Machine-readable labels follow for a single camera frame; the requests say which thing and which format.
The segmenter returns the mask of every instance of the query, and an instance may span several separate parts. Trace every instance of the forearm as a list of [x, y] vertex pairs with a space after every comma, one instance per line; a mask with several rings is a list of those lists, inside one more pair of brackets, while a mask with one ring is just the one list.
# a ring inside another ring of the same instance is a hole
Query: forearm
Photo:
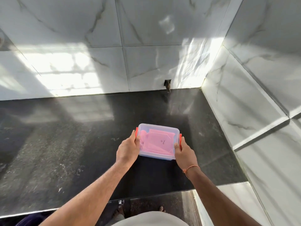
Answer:
[[95, 182], [68, 201], [41, 225], [94, 226], [128, 167], [115, 163]]
[[199, 168], [192, 167], [186, 174], [215, 226], [260, 226], [224, 195]]

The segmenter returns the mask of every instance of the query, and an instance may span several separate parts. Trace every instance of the hand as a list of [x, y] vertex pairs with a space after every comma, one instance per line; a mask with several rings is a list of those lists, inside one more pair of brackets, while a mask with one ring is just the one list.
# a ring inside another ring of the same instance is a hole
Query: hand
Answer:
[[192, 165], [197, 165], [197, 157], [194, 151], [186, 144], [184, 137], [182, 137], [181, 146], [182, 150], [179, 144], [175, 143], [175, 160], [178, 166], [183, 170]]
[[135, 130], [126, 140], [123, 140], [116, 152], [116, 163], [126, 166], [128, 169], [136, 161], [140, 151], [140, 139], [135, 138]]

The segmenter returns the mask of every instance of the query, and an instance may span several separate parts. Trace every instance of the person's right arm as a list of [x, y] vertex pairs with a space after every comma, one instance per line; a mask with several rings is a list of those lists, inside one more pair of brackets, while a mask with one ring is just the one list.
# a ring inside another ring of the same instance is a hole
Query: person's right arm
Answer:
[[[186, 144], [184, 137], [182, 137], [181, 146], [182, 150], [179, 144], [175, 144], [175, 159], [179, 167], [183, 170], [192, 165], [198, 165], [197, 157]], [[261, 226], [224, 195], [198, 167], [190, 167], [186, 175], [194, 185], [215, 226]]]

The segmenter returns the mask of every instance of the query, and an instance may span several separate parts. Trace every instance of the person's left hand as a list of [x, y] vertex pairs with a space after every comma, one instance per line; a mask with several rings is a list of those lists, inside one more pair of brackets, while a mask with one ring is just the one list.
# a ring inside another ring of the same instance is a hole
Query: person's left hand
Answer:
[[131, 136], [119, 145], [116, 153], [116, 163], [121, 163], [130, 168], [136, 161], [139, 151], [140, 139], [138, 136], [135, 138], [135, 130], [133, 130]]

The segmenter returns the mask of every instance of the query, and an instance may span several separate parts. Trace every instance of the plastic container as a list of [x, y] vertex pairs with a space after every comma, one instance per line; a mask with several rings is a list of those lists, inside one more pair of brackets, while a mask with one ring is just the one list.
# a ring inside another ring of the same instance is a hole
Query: plastic container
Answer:
[[177, 128], [153, 124], [140, 124], [136, 128], [137, 135], [140, 137], [139, 155], [165, 160], [175, 159], [174, 144], [181, 144], [182, 137]]

